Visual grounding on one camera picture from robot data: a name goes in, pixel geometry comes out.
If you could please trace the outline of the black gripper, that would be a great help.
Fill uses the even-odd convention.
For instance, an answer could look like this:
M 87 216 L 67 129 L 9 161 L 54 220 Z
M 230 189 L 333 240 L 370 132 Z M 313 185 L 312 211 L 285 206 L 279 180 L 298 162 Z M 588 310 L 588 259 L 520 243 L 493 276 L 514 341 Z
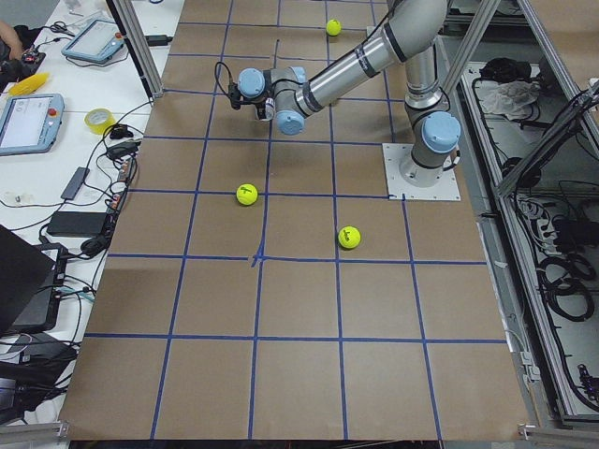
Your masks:
M 259 121 L 272 121 L 275 117 L 275 101 L 272 97 L 266 97 L 261 102 L 254 103 L 254 106 Z

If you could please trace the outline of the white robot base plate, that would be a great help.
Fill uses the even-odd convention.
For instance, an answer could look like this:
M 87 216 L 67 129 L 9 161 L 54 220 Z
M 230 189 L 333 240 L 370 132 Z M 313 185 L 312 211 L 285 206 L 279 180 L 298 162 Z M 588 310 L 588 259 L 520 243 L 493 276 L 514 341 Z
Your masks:
M 383 143 L 387 196 L 393 200 L 460 201 L 452 160 L 435 169 L 422 168 L 411 157 L 412 144 Z

